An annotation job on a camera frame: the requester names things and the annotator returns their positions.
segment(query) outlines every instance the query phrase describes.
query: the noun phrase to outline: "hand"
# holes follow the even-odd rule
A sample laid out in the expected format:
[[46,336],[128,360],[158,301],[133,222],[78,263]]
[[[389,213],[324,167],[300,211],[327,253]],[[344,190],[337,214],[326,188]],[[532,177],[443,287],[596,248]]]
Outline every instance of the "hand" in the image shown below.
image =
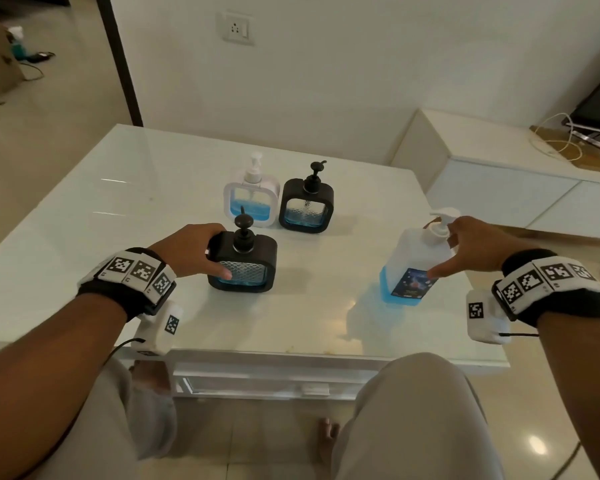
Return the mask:
[[149,249],[158,253],[179,278],[203,273],[230,280],[231,272],[205,255],[209,239],[224,230],[222,224],[187,224]]
[[458,217],[449,224],[449,231],[449,245],[458,246],[456,255],[428,270],[430,278],[444,278],[467,270],[499,271],[512,254],[538,247],[469,216]]

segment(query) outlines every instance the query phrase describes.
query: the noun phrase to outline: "white wall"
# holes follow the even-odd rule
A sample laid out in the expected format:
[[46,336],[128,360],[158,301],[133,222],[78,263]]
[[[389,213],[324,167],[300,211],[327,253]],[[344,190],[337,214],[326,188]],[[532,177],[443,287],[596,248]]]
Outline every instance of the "white wall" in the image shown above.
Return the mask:
[[600,79],[600,0],[111,1],[151,128],[387,163],[419,106],[528,126]]

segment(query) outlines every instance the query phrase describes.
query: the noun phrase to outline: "white soap dispenser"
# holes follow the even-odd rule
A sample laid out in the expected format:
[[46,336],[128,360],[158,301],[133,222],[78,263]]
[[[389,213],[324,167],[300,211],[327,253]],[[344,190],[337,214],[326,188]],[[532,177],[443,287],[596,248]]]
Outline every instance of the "white soap dispenser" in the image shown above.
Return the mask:
[[238,170],[224,186],[224,213],[231,220],[244,212],[253,217],[253,225],[267,227],[278,217],[280,182],[261,170],[262,153],[251,154],[251,167]]
[[451,207],[433,210],[441,218],[426,229],[405,230],[389,261],[380,272],[380,293],[386,303],[414,306],[437,279],[427,278],[427,270],[454,256],[447,239],[451,222],[460,211]]

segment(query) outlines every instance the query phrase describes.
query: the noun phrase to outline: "white cable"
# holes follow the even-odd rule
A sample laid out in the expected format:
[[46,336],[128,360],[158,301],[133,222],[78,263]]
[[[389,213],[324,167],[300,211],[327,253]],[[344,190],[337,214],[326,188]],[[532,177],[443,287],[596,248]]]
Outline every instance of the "white cable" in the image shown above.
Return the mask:
[[[564,146],[560,150],[554,150],[552,152],[551,151],[545,152],[542,148],[538,148],[536,146],[536,140],[534,140],[531,137],[529,137],[529,143],[531,144],[531,146],[533,146],[536,150],[538,150],[543,155],[547,155],[548,157],[555,158],[557,160],[562,160],[562,161],[567,160],[568,162],[574,162],[576,160],[581,159],[584,156],[584,154],[582,152],[582,147],[579,144],[572,142],[572,138],[573,138],[573,120],[571,119],[571,116],[569,114],[567,114],[566,112],[558,112],[558,113],[554,114],[553,116],[549,116],[542,123],[540,123],[538,126],[536,126],[536,130],[534,131],[534,135],[537,136],[538,135],[538,130],[540,128],[542,128],[547,121],[554,119],[556,116],[566,116],[567,119],[569,120],[569,124],[570,124],[569,139],[567,141],[565,141],[563,139],[547,139],[547,140],[544,140],[544,142],[545,143],[564,143]],[[569,147],[569,145],[575,146],[578,149],[578,153],[579,153],[579,155],[576,158],[572,158],[571,160],[568,160],[568,159],[564,158],[560,154],[560,152],[566,150]]]

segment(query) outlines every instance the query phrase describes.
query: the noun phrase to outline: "tiled floor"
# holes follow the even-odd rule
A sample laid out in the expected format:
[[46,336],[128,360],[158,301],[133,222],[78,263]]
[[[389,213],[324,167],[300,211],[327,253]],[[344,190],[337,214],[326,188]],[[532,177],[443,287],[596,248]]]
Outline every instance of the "tiled floor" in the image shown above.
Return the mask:
[[[95,2],[72,1],[71,9],[18,2],[22,16],[9,20],[23,24],[30,49],[57,57],[40,65],[45,79],[0,99],[0,240],[115,123],[129,122]],[[600,242],[560,236],[540,242],[600,270]],[[490,286],[496,276],[470,273],[476,287]],[[546,480],[568,457],[576,435],[538,340],[519,337],[506,350],[509,371],[470,379],[507,478]],[[179,399],[176,444],[167,458],[143,462],[143,478],[325,479],[316,464],[316,420],[328,415],[343,422],[352,407]],[[595,478],[581,452],[562,480]]]

